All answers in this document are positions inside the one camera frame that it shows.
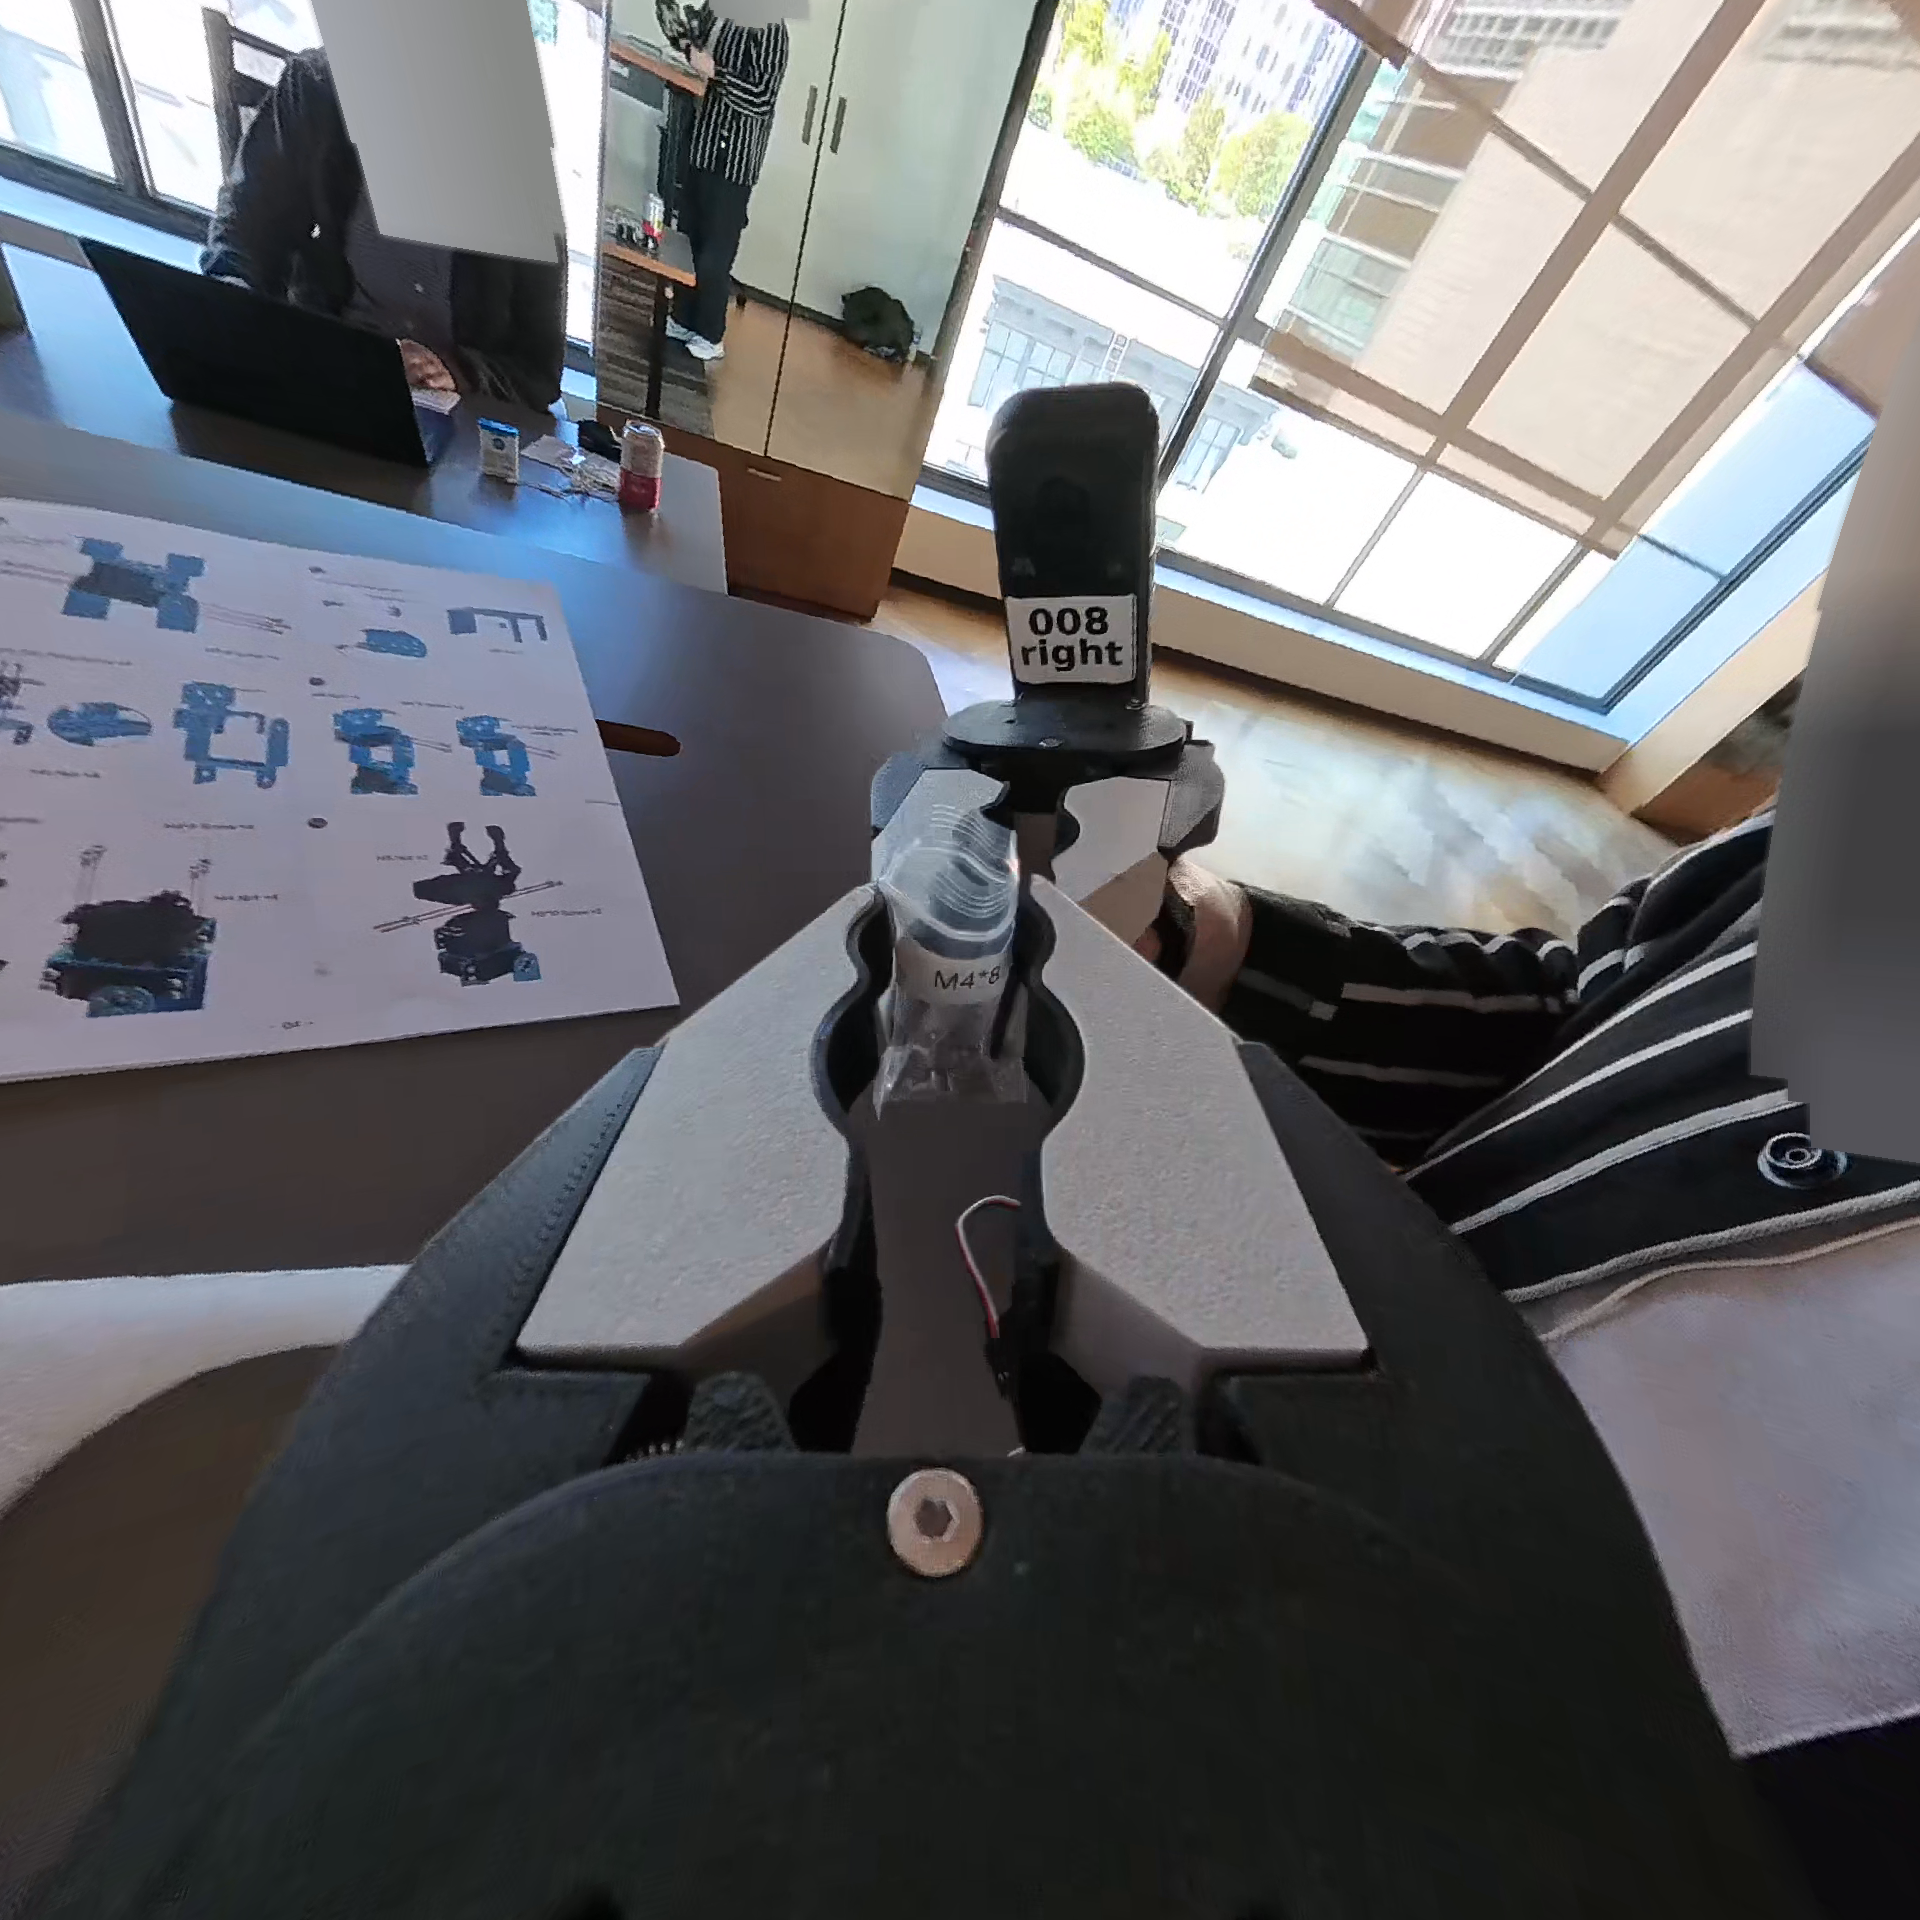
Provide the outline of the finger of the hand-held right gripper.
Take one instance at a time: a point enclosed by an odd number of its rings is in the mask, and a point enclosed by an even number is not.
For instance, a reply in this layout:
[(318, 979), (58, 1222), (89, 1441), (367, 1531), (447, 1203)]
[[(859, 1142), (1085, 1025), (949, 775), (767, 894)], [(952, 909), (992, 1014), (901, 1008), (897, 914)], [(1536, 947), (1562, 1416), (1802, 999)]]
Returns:
[(1162, 914), (1169, 854), (1162, 831), (1170, 782), (1107, 777), (1071, 787), (1071, 901), (1094, 920)]
[(886, 825), (886, 883), (1002, 888), (1002, 782), (982, 773), (923, 773)]

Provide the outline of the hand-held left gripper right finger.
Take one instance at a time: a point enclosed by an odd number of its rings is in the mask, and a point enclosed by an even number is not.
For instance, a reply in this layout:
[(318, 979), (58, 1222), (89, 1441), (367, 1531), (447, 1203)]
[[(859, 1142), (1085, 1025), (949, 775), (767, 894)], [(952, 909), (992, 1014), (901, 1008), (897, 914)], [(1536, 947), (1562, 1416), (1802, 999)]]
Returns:
[(1050, 879), (1021, 907), (1023, 1069), (1008, 1389), (1075, 1451), (1131, 1381), (1347, 1373), (1373, 1344), (1243, 1046)]

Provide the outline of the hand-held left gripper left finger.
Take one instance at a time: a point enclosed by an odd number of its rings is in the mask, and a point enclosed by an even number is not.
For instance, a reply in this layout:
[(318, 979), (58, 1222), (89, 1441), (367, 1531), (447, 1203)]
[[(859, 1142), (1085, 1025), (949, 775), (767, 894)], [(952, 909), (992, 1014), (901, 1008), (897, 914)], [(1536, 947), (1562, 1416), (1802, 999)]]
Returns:
[(882, 925), (856, 887), (661, 1041), (521, 1357), (683, 1386), (751, 1373), (805, 1449), (854, 1449), (880, 1285), (849, 1103), (877, 1062), (859, 938)]

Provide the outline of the clear bag of short screws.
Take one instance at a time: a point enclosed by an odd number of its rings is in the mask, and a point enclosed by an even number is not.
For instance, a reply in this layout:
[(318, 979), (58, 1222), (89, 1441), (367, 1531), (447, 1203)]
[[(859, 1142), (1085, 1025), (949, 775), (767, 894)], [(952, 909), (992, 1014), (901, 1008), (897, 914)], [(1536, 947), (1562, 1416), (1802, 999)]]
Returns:
[(963, 888), (949, 877), (934, 888), (888, 887), (886, 835), (874, 877), (895, 955), (877, 1111), (931, 1099), (1021, 1101), (1024, 1069), (1010, 1041), (1010, 994), (1023, 873), (1010, 826), (1002, 826), (1002, 888)]

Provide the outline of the black servo with striped cable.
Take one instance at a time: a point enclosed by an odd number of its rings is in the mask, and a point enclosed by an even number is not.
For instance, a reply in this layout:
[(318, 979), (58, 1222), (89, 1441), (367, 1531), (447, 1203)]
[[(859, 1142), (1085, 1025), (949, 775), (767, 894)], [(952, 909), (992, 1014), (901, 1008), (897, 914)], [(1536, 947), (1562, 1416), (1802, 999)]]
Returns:
[[(1010, 1403), (1018, 1398), (1023, 1368), (1047, 1345), (1057, 1273), (1050, 1239), (1041, 1227), (1024, 1225), (1023, 1210), (1015, 1194), (992, 1191), (967, 1201), (953, 1219), (955, 1250), (982, 1307), (984, 1355), (1000, 1394)], [(1015, 1265), (1007, 1303), (1000, 1303), (974, 1248), (974, 1227), (985, 1214), (1015, 1215)]]

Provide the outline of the person's right forearm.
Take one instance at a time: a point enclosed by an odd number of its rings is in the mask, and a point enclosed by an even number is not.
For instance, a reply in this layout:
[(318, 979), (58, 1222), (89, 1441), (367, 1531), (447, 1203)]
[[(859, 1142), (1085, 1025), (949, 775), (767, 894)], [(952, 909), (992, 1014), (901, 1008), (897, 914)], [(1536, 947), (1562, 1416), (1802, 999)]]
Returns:
[(1224, 1022), (1272, 1049), (1392, 1168), (1551, 1057), (1577, 950), (1543, 928), (1378, 925), (1249, 891)]

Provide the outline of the dark desk with wooden edge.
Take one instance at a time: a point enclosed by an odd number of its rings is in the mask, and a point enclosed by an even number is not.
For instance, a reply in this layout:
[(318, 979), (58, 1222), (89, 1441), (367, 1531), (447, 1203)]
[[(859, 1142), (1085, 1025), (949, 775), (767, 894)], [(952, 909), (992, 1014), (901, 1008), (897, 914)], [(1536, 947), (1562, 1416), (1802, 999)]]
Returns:
[[(695, 1010), (869, 869), (869, 787), (943, 691), (907, 640), (655, 573), (558, 579)], [(671, 1014), (5, 1088), (5, 1285), (403, 1264)], [(5, 1914), (113, 1784), (251, 1480), (333, 1350), (246, 1359), (5, 1511)]]
[(30, 327), (2, 349), (2, 493), (345, 555), (558, 579), (574, 562), (729, 589), (717, 470), (671, 454), (664, 506), (617, 504), (477, 466), (465, 427), (432, 470), (174, 407), (87, 272), (5, 250)]

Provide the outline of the person's right hand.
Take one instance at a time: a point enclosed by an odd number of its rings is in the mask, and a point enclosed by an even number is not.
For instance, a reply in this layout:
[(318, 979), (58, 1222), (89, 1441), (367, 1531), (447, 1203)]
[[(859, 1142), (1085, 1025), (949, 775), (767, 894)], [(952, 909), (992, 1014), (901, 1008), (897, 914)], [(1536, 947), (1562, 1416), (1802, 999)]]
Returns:
[(1185, 854), (1169, 865), (1159, 912), (1134, 938), (1134, 950), (1222, 1014), (1251, 941), (1246, 888)]

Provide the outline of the wooden low cabinet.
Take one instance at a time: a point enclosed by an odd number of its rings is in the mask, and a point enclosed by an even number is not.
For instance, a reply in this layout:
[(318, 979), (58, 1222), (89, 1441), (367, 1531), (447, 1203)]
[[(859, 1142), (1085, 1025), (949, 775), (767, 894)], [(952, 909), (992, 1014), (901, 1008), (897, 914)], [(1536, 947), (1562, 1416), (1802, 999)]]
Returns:
[(705, 371), (712, 424), (674, 449), (719, 474), (728, 586), (850, 619), (877, 614), (937, 408), (898, 365), (784, 305), (733, 305)]

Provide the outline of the person's striped black shirt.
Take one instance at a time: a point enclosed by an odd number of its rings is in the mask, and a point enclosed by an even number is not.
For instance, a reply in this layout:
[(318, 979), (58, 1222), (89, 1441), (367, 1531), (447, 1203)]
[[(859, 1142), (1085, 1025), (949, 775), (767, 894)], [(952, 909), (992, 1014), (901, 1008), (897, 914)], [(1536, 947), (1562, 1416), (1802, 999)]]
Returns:
[(1749, 1065), (1769, 829), (1613, 903), (1569, 1045), (1409, 1182), (1595, 1425), (1736, 1753), (1917, 1769), (1917, 1166)]

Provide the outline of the open instruction booklet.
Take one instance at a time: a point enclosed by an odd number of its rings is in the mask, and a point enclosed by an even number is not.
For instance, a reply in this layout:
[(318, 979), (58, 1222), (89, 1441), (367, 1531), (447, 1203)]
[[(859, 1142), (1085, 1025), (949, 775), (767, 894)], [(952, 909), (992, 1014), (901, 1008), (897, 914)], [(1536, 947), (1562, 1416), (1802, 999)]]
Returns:
[(2, 509), (2, 1077), (682, 995), (558, 589)]

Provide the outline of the beige window blind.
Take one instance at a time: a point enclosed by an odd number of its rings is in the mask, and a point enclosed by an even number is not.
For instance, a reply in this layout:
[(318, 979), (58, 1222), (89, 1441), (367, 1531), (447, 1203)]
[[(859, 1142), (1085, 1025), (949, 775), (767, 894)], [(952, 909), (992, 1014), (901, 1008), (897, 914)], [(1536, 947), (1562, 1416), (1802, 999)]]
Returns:
[(1323, 3), (1381, 55), (1257, 386), (1609, 550), (1917, 223), (1917, 3)]

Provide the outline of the white foam square with hole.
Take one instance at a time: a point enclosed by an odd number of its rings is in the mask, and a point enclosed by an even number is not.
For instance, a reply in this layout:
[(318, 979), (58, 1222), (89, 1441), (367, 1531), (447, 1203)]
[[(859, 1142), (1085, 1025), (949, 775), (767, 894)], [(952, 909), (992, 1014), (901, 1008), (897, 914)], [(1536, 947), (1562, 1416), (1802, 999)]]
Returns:
[(166, 1391), (246, 1359), (342, 1349), (403, 1264), (2, 1287), (2, 1507)]

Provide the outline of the black laptop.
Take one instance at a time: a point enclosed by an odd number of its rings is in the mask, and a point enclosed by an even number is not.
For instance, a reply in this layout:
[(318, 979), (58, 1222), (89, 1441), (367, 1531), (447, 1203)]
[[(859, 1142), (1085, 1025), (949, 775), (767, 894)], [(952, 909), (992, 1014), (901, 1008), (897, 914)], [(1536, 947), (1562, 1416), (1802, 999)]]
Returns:
[(455, 439), (457, 393), (416, 390), (393, 338), (89, 238), (81, 249), (168, 399), (421, 470)]

